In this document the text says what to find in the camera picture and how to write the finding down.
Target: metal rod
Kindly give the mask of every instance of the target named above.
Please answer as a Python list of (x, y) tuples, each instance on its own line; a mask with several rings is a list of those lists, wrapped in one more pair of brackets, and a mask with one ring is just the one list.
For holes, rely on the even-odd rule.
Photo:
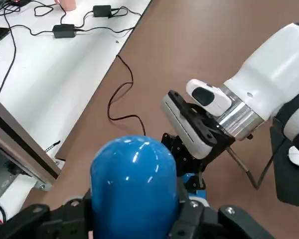
[(226, 151), (229, 153), (229, 155), (236, 161), (236, 163), (245, 171), (248, 172), (249, 169), (244, 164), (244, 162), (239, 158), (239, 156), (233, 151), (231, 147), (226, 148)]

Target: pink cup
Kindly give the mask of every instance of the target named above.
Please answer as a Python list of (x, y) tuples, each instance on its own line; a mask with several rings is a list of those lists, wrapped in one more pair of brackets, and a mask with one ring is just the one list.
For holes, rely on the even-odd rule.
[(56, 4), (63, 7), (65, 11), (73, 11), (76, 9), (75, 0), (54, 0)]

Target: black cable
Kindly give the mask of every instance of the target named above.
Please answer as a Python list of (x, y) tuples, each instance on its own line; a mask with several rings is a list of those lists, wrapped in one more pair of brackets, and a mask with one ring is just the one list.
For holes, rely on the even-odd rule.
[(38, 33), (33, 33), (32, 30), (31, 30), (29, 27), (27, 27), (27, 26), (25, 26), (25, 25), (20, 25), (20, 24), (18, 24), (18, 25), (13, 25), (13, 26), (11, 27), (11, 29), (12, 29), (12, 28), (15, 28), (15, 27), (24, 27), (24, 28), (28, 29), (29, 32), (30, 32), (30, 35), (32, 35), (32, 36), (37, 36), (37, 35), (40, 35), (40, 34), (42, 34), (42, 33), (53, 33), (53, 31), (40, 31), (40, 32), (38, 32)]
[[(119, 13), (119, 11), (120, 11), (120, 10), (122, 10), (122, 9), (126, 10), (126, 12), (125, 12), (124, 14), (117, 15), (117, 14)], [(126, 15), (129, 13), (129, 11), (128, 11), (127, 9), (125, 9), (125, 8), (122, 8), (122, 7), (120, 7), (119, 9), (117, 9), (117, 8), (115, 8), (115, 9), (112, 9), (111, 11), (115, 11), (115, 10), (116, 10), (116, 12), (115, 12), (114, 14), (112, 14), (112, 16), (111, 16), (111, 17), (126, 16)]]
[(126, 66), (126, 68), (129, 70), (130, 74), (131, 74), (131, 81), (130, 82), (125, 82), (123, 84), (121, 84), (116, 90), (115, 92), (112, 94), (109, 102), (108, 102), (108, 110), (107, 110), (107, 113), (108, 113), (108, 118), (112, 121), (118, 121), (118, 120), (124, 120), (124, 119), (127, 119), (127, 118), (138, 118), (141, 125), (142, 125), (142, 129), (143, 129), (143, 134), (144, 136), (146, 136), (146, 132), (145, 132), (145, 127), (144, 127), (144, 124), (143, 124), (143, 121), (141, 120), (141, 118), (138, 116), (138, 115), (128, 115), (128, 116), (123, 116), (123, 117), (118, 117), (118, 118), (112, 118), (110, 116), (110, 107), (111, 107), (111, 104), (112, 104), (112, 101), (113, 101), (113, 98), (115, 97), (115, 95), (120, 91), (120, 89), (125, 86), (125, 85), (130, 85), (130, 87), (126, 90), (129, 91), (132, 87), (133, 87), (133, 84), (134, 84), (134, 77), (133, 77), (133, 73), (130, 69), (130, 67), (128, 66), (128, 64), (126, 64), (126, 62), (120, 57), (120, 55), (117, 55), (117, 57), (122, 61), (122, 63)]
[(61, 16), (61, 18), (60, 18), (60, 24), (62, 25), (63, 23), (62, 23), (62, 20), (63, 20), (63, 18), (66, 16), (66, 11), (64, 10), (64, 8), (60, 5), (60, 8), (63, 10), (63, 12), (64, 12), (64, 14)]
[[(41, 3), (40, 1), (37, 1), (37, 0), (32, 0), (32, 2), (36, 2), (38, 4), (41, 4), (42, 6), (36, 6), (33, 10), (34, 10), (34, 16), (45, 16), (45, 15), (48, 15), (50, 12), (52, 12), (54, 10), (53, 6), (57, 5), (56, 3), (54, 4), (50, 4), (50, 5), (45, 5), (44, 3)], [(39, 8), (43, 8), (43, 7), (46, 7), (49, 9), (49, 11), (43, 13), (43, 14), (37, 14), (36, 13), (36, 10), (39, 9)]]
[(136, 14), (136, 15), (138, 15), (138, 16), (142, 16), (140, 13), (138, 13), (138, 12), (134, 12), (134, 11), (128, 9), (126, 6), (122, 6), (122, 7), (120, 7), (120, 8), (113, 8), (112, 10), (117, 10), (116, 13), (118, 13), (121, 9), (125, 9), (126, 11), (129, 11), (130, 13)]
[(0, 212), (2, 214), (2, 222), (6, 223), (6, 214), (5, 214), (4, 209), (1, 206), (0, 206)]
[(121, 33), (121, 32), (124, 32), (124, 31), (130, 31), (130, 30), (133, 30), (135, 27), (130, 27), (130, 28), (127, 28), (127, 29), (123, 29), (123, 30), (120, 30), (120, 31), (114, 31), (113, 29), (109, 28), (109, 27), (106, 27), (106, 26), (98, 26), (98, 27), (93, 27), (91, 29), (88, 29), (88, 30), (84, 30), (84, 29), (75, 29), (75, 31), (82, 31), (82, 32), (87, 32), (87, 31), (92, 31), (92, 30), (95, 30), (95, 29), (108, 29), (108, 30), (111, 30), (112, 32), (114, 33)]
[(84, 25), (85, 25), (85, 18), (88, 16), (88, 14), (90, 14), (90, 13), (92, 13), (93, 11), (89, 11), (89, 12), (87, 12), (85, 15), (84, 15), (84, 17), (83, 17), (83, 23), (82, 23), (82, 25), (80, 25), (80, 26), (76, 26), (76, 28), (81, 28), (81, 27), (83, 27)]
[(14, 13), (14, 12), (20, 12), (21, 8), (19, 6), (13, 6), (9, 2), (3, 2), (1, 7), (0, 7), (0, 12), (1, 12), (1, 10), (3, 10), (3, 11), (8, 10), (8, 12), (6, 12), (6, 13), (4, 13), (4, 12), (0, 13), (0, 16), (3, 16), (3, 15), (9, 15), (9, 14)]
[(5, 10), (6, 10), (6, 9), (3, 10), (3, 16), (4, 16), (4, 19), (5, 19), (6, 23), (8, 24), (8, 28), (9, 28), (9, 30), (10, 30), (10, 34), (11, 34), (11, 37), (12, 37), (12, 42), (13, 42), (14, 51), (13, 51), (13, 58), (12, 58), (11, 64), (10, 64), (10, 66), (9, 66), (9, 68), (8, 68), (8, 70), (7, 70), (7, 72), (6, 72), (5, 76), (4, 76), (4, 78), (3, 78), (3, 81), (2, 81), (2, 83), (1, 83), (1, 86), (0, 86), (0, 93), (1, 93), (1, 91), (2, 91), (2, 89), (3, 89), (3, 86), (4, 86), (4, 84), (5, 84), (5, 81), (6, 81), (7, 77), (8, 77), (8, 75), (9, 75), (9, 73), (10, 73), (10, 71), (11, 71), (11, 68), (12, 68), (12, 66), (13, 66), (13, 64), (14, 64), (15, 56), (16, 56), (16, 45), (15, 45), (15, 40), (14, 40), (14, 36), (13, 36), (13, 33), (12, 33), (12, 29), (11, 29), (10, 23), (9, 23), (8, 19), (6, 18)]

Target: wire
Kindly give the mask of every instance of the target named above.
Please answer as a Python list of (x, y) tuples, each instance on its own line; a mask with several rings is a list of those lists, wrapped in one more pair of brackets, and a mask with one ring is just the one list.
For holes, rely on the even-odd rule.
[(0, 7), (0, 12), (1, 12), (1, 10), (3, 10), (3, 13), (0, 13), (0, 16), (3, 16), (3, 15), (9, 15), (14, 12), (20, 12), (21, 8), (19, 6), (13, 6), (9, 2), (3, 2)]
[(84, 17), (83, 17), (83, 23), (82, 23), (82, 25), (81, 26), (76, 26), (76, 28), (81, 28), (81, 27), (83, 27), (84, 25), (85, 25), (85, 18), (88, 16), (88, 14), (90, 14), (90, 13), (92, 13), (93, 11), (89, 11), (89, 12), (87, 12), (85, 15), (84, 15)]
[[(124, 14), (121, 14), (121, 15), (117, 15), (117, 13), (119, 13), (119, 11), (120, 11), (120, 10), (122, 10), (122, 9), (126, 10), (126, 13), (124, 13)], [(119, 9), (117, 9), (117, 8), (115, 8), (115, 9), (112, 9), (111, 11), (115, 11), (115, 10), (116, 10), (116, 12), (115, 12), (114, 14), (112, 14), (112, 16), (111, 16), (111, 17), (126, 16), (126, 15), (129, 13), (129, 11), (128, 11), (127, 9), (125, 9), (125, 8), (122, 8), (122, 7), (120, 7)]]
[(261, 173), (258, 182), (256, 182), (254, 176), (252, 175), (252, 173), (249, 171), (249, 169), (246, 167), (246, 165), (242, 162), (242, 160), (238, 157), (238, 155), (232, 150), (231, 147), (227, 148), (227, 152), (230, 154), (230, 156), (238, 163), (238, 165), (245, 171), (249, 181), (251, 182), (251, 184), (253, 185), (253, 187), (258, 190), (264, 180), (264, 177), (266, 175), (266, 173), (268, 172), (268, 169), (270, 168), (271, 164), (273, 163), (274, 157), (277, 154), (277, 152), (279, 151), (279, 149), (281, 148), (281, 146), (284, 144), (284, 142), (286, 141), (286, 139), (283, 139), (280, 144), (276, 147), (276, 149), (273, 152), (273, 155), (270, 157), (267, 165), (265, 166), (263, 172)]
[(114, 13), (114, 14), (117, 14), (121, 9), (125, 9), (126, 11), (129, 11), (130, 13), (133, 13), (133, 14), (136, 14), (136, 15), (138, 15), (138, 16), (142, 16), (140, 13), (138, 13), (138, 12), (134, 12), (134, 11), (132, 11), (132, 10), (129, 10), (126, 6), (122, 6), (122, 7), (120, 7), (120, 8), (113, 8), (112, 10), (113, 11), (115, 11), (115, 10), (117, 10), (117, 12), (116, 13)]
[(3, 221), (3, 223), (6, 223), (6, 214), (5, 214), (4, 209), (1, 206), (0, 206), (0, 212), (2, 214), (2, 221)]
[(144, 136), (146, 136), (146, 132), (145, 132), (145, 127), (144, 127), (144, 124), (143, 124), (143, 121), (141, 120), (141, 118), (138, 116), (138, 115), (128, 115), (128, 116), (123, 116), (123, 117), (118, 117), (118, 118), (112, 118), (110, 116), (110, 107), (111, 107), (111, 104), (112, 104), (112, 101), (113, 101), (113, 98), (115, 97), (115, 95), (120, 91), (120, 89), (125, 86), (125, 85), (130, 85), (130, 87), (126, 90), (126, 92), (128, 92), (132, 87), (133, 87), (133, 84), (134, 84), (134, 77), (133, 77), (133, 73), (130, 69), (130, 67), (128, 66), (128, 64), (126, 64), (126, 62), (121, 58), (120, 55), (117, 55), (117, 57), (121, 60), (121, 62), (126, 66), (126, 68), (129, 70), (130, 74), (131, 74), (131, 81), (130, 82), (125, 82), (123, 84), (121, 84), (116, 90), (115, 92), (112, 94), (109, 102), (108, 102), (108, 110), (107, 110), (107, 113), (108, 113), (108, 118), (112, 121), (118, 121), (118, 120), (124, 120), (124, 119), (127, 119), (127, 118), (138, 118), (141, 125), (142, 125), (142, 129), (143, 129), (143, 134)]
[[(39, 1), (36, 1), (36, 0), (32, 0), (32, 2), (36, 2), (36, 3), (42, 5), (42, 6), (36, 6), (36, 7), (33, 9), (33, 10), (34, 10), (34, 16), (45, 16), (45, 15), (48, 15), (50, 12), (52, 12), (52, 11), (54, 10), (53, 6), (57, 5), (56, 3), (51, 4), (51, 5), (45, 5), (45, 4), (43, 4), (43, 3), (39, 2)], [(37, 13), (36, 13), (36, 10), (37, 10), (38, 8), (42, 8), (42, 7), (47, 7), (47, 8), (49, 8), (49, 11), (47, 11), (47, 12), (45, 12), (45, 13), (43, 13), (43, 14), (37, 14)]]
[(61, 16), (61, 18), (60, 18), (60, 24), (62, 25), (63, 23), (62, 23), (62, 20), (63, 20), (63, 18), (66, 16), (66, 11), (64, 10), (64, 8), (60, 5), (60, 8), (63, 10), (63, 12), (64, 12), (64, 14)]
[(109, 28), (109, 27), (106, 27), (106, 26), (98, 26), (98, 27), (93, 27), (91, 29), (88, 29), (88, 30), (84, 30), (84, 29), (75, 29), (75, 31), (82, 31), (82, 32), (88, 32), (88, 31), (92, 31), (92, 30), (95, 30), (95, 29), (108, 29), (108, 30), (111, 30), (112, 32), (114, 33), (121, 33), (121, 32), (124, 32), (124, 31), (130, 31), (130, 30), (133, 30), (135, 27), (130, 27), (130, 28), (127, 28), (127, 29), (123, 29), (123, 30), (120, 30), (120, 31), (114, 31), (113, 29)]
[(13, 32), (12, 32), (10, 23), (9, 23), (8, 19), (6, 18), (5, 10), (6, 10), (6, 9), (3, 10), (3, 16), (4, 16), (4, 19), (5, 19), (6, 23), (8, 24), (9, 30), (10, 30), (10, 34), (11, 34), (11, 38), (12, 38), (12, 42), (13, 42), (14, 51), (13, 51), (13, 58), (12, 58), (12, 61), (11, 61), (11, 63), (10, 63), (10, 66), (9, 66), (9, 68), (8, 68), (8, 70), (7, 70), (7, 72), (6, 72), (5, 76), (4, 76), (4, 78), (3, 78), (2, 83), (1, 83), (1, 86), (0, 86), (0, 93), (1, 93), (1, 91), (2, 91), (2, 89), (3, 89), (3, 86), (4, 86), (4, 84), (5, 84), (5, 81), (6, 81), (8, 75), (9, 75), (9, 73), (10, 73), (10, 71), (11, 71), (11, 68), (12, 68), (12, 66), (13, 66), (13, 64), (14, 64), (15, 57), (16, 57), (16, 45), (15, 45), (14, 35), (13, 35)]
[(28, 29), (29, 32), (30, 32), (30, 35), (32, 35), (32, 36), (38, 36), (38, 35), (40, 35), (40, 34), (42, 34), (42, 33), (53, 33), (53, 31), (40, 31), (40, 32), (38, 32), (38, 33), (33, 33), (32, 30), (31, 30), (29, 27), (27, 27), (27, 26), (25, 26), (25, 25), (20, 25), (20, 24), (18, 24), (18, 25), (13, 25), (13, 26), (11, 27), (11, 29), (12, 29), (12, 28), (15, 28), (15, 27), (24, 27), (24, 28)]

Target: brown floor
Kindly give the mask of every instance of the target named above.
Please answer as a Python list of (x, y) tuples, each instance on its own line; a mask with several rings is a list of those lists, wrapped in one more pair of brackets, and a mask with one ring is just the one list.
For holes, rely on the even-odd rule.
[[(299, 0), (153, 0), (121, 52), (134, 73), (135, 85), (113, 105), (112, 115), (140, 115), (147, 134), (160, 140), (164, 132), (173, 133), (160, 109), (168, 90), (185, 96), (185, 84), (192, 78), (221, 85), (268, 37), (297, 21)], [(129, 72), (117, 59), (58, 153), (67, 162), (54, 187), (46, 194), (32, 195), (31, 202), (55, 208), (83, 195), (98, 149), (115, 137), (142, 133), (137, 119), (115, 124), (107, 119), (110, 96), (128, 80)], [(271, 156), (269, 125), (258, 129), (253, 140), (233, 148), (258, 177)], [(215, 208), (241, 206), (276, 238), (299, 238), (299, 208), (278, 201), (272, 168), (255, 191), (224, 152), (207, 167), (205, 181), (208, 200)]]

